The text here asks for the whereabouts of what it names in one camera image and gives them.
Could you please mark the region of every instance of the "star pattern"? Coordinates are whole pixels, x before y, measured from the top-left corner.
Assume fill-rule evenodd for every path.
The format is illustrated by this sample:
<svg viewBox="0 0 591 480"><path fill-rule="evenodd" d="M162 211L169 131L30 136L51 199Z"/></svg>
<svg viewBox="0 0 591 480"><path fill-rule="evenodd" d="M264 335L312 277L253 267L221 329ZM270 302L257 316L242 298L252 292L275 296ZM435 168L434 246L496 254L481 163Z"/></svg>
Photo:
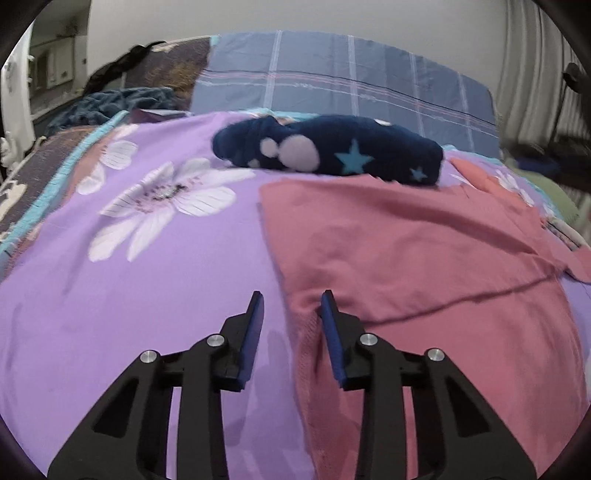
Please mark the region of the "star pattern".
<svg viewBox="0 0 591 480"><path fill-rule="evenodd" d="M423 167L419 167L416 170L414 168L410 169L410 174L413 177L414 181L421 183L427 176L423 173Z"/></svg>
<svg viewBox="0 0 591 480"><path fill-rule="evenodd" d="M371 162L374 158L369 155L362 155L359 152L359 143L354 138L351 142L351 148L348 153L336 153L335 156L343 163L343 171L341 175L348 173L365 173L363 166Z"/></svg>

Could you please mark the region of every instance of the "metal pivot bolt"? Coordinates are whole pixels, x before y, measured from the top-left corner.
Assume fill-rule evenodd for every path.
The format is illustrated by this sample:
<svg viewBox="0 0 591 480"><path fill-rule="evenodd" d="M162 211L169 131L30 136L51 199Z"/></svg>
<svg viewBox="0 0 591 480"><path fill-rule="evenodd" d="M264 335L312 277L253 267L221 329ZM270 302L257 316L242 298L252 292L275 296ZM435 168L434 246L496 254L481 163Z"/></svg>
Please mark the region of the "metal pivot bolt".
<svg viewBox="0 0 591 480"><path fill-rule="evenodd" d="M361 345L372 346L378 343L378 337L376 337L373 333L364 333L361 337L359 337L359 341L361 342Z"/></svg>
<svg viewBox="0 0 591 480"><path fill-rule="evenodd" d="M440 350L439 348L431 348L427 352L427 356L434 362L440 362L445 358L445 353L443 353L443 350Z"/></svg>
<svg viewBox="0 0 591 480"><path fill-rule="evenodd" d="M209 346L221 346L226 341L226 339L222 335L210 335L207 337L207 344Z"/></svg>
<svg viewBox="0 0 591 480"><path fill-rule="evenodd" d="M153 350L146 350L139 356L139 359L145 364L151 364L157 358L158 353L154 352Z"/></svg>

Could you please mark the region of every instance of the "pink towel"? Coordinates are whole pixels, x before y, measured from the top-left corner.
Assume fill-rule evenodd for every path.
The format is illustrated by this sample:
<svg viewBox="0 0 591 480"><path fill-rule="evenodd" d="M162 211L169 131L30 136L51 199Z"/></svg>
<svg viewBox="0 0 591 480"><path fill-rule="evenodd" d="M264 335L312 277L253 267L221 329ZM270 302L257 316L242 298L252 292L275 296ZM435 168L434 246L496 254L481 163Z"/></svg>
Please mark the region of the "pink towel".
<svg viewBox="0 0 591 480"><path fill-rule="evenodd" d="M296 326L297 394L319 480L354 478L362 416L362 394L339 390L323 345L314 310L327 288L341 311L396 348L442 348L545 471L587 402L558 281L568 259L552 255L534 209L469 186L368 176L271 183L261 199ZM407 425L413 478L410 408Z"/></svg>

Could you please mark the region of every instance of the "blue gripper pad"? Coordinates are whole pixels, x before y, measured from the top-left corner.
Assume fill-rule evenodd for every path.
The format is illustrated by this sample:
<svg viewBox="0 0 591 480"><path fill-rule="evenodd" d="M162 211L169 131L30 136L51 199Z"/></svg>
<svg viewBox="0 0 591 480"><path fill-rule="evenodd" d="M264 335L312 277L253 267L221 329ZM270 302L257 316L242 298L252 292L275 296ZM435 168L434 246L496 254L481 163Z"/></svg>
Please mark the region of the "blue gripper pad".
<svg viewBox="0 0 591 480"><path fill-rule="evenodd" d="M242 348L240 349L240 371L238 383L244 388L246 382L251 379L252 367L255 363L256 349L261 337L262 321L265 316L265 300L260 292L255 292L246 311L250 318Z"/></svg>
<svg viewBox="0 0 591 480"><path fill-rule="evenodd" d="M330 290L325 291L320 298L320 317L322 318L322 329L326 338L326 346L329 350L330 364L333 375L339 386L343 388L347 375L345 373L345 350L341 343L339 331L336 325L336 316L339 311L336 307L335 298Z"/></svg>

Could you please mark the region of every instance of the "flower print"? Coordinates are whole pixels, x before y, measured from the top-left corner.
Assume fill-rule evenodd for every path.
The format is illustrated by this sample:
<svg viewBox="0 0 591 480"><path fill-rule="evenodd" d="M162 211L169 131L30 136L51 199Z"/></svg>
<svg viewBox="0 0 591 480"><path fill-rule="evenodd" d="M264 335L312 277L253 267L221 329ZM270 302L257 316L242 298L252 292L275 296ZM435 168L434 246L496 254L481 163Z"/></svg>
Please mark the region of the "flower print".
<svg viewBox="0 0 591 480"><path fill-rule="evenodd" d="M100 230L90 243L88 256L93 262L106 260L133 234L127 250L131 262L177 212L197 217L219 213L236 199L234 191L224 185L254 176L248 168L214 170L206 158L187 160L176 172L173 164L166 162L100 211L125 220Z"/></svg>
<svg viewBox="0 0 591 480"><path fill-rule="evenodd" d="M100 156L95 169L80 181L76 186L76 191L81 195L98 192L106 181L105 167L123 170L131 165L131 158L137 151L138 146L127 140L115 141L109 144Z"/></svg>

